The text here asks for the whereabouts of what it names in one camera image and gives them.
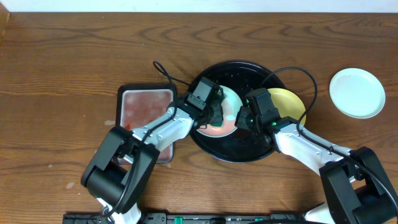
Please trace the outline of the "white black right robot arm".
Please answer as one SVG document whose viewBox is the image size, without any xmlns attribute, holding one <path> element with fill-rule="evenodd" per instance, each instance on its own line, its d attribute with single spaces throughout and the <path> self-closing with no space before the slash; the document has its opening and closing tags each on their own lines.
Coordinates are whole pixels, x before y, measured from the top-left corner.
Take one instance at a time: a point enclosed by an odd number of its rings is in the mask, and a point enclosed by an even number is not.
<svg viewBox="0 0 398 224">
<path fill-rule="evenodd" d="M 293 118 L 281 118 L 277 109 L 243 106 L 235 125 L 258 132 L 278 152 L 316 172 L 334 223 L 384 223 L 397 217 L 397 193 L 370 148 L 352 150 L 333 144 Z"/>
</svg>

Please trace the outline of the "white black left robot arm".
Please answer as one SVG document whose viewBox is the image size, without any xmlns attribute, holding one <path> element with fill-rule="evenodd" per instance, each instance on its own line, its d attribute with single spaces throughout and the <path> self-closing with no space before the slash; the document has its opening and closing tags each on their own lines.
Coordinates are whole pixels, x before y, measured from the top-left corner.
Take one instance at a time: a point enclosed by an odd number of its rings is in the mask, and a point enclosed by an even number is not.
<svg viewBox="0 0 398 224">
<path fill-rule="evenodd" d="M 81 184 L 103 205 L 99 220 L 137 223 L 141 217 L 137 201 L 160 153 L 191 130 L 221 121 L 222 102 L 220 95 L 205 100 L 187 95 L 140 128 L 113 127 L 81 177 Z"/>
</svg>

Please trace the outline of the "green yellow scrub sponge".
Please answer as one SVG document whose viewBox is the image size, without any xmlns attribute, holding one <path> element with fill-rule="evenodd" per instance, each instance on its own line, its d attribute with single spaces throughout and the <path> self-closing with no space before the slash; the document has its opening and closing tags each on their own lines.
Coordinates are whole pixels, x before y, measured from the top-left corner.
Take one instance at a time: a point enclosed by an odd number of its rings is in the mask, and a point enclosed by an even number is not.
<svg viewBox="0 0 398 224">
<path fill-rule="evenodd" d="M 222 121 L 217 121 L 217 122 L 212 123 L 211 125 L 214 126 L 214 127 L 221 127 L 223 125 L 223 122 Z"/>
</svg>

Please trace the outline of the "pale green plate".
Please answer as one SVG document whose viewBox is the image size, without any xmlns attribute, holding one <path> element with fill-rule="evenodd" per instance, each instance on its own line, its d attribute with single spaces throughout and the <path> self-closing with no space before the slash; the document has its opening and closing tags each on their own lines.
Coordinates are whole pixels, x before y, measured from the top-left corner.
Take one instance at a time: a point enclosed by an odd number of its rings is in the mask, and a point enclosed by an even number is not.
<svg viewBox="0 0 398 224">
<path fill-rule="evenodd" d="M 381 82 L 360 68 L 346 68 L 331 79 L 329 94 L 333 104 L 352 118 L 368 119 L 379 114 L 386 102 Z"/>
</svg>

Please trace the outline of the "light blue plate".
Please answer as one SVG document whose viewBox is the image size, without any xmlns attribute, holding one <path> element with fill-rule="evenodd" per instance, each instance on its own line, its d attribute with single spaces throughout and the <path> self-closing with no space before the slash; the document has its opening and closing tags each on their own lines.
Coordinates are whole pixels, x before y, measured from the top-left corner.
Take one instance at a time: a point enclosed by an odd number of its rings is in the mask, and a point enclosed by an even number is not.
<svg viewBox="0 0 398 224">
<path fill-rule="evenodd" d="M 224 93 L 224 99 L 221 103 L 223 120 L 221 123 L 208 124 L 206 127 L 203 126 L 200 129 L 197 129 L 198 133 L 206 137 L 221 138 L 237 130 L 235 121 L 243 102 L 235 91 L 227 86 L 221 85 L 221 87 Z"/>
</svg>

